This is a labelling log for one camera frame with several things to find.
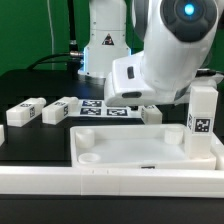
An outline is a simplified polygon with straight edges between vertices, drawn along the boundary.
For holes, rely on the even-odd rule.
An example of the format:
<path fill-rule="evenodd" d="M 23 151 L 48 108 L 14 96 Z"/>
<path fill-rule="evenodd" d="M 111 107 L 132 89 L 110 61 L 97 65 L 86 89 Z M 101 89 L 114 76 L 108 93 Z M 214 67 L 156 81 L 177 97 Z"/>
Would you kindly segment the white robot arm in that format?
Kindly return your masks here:
<path fill-rule="evenodd" d="M 89 0 L 78 74 L 108 106 L 182 103 L 213 43 L 224 0 Z"/>

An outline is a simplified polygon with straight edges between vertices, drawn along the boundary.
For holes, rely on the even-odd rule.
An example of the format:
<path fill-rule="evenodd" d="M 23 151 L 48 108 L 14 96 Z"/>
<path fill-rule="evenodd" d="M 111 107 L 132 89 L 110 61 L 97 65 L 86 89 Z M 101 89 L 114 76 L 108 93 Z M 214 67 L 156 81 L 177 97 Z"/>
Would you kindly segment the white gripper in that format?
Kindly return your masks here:
<path fill-rule="evenodd" d="M 112 62 L 104 84 L 107 106 L 149 106 L 189 101 L 192 86 L 217 85 L 224 73 L 200 69 L 205 56 L 192 49 L 152 54 L 145 50 Z"/>

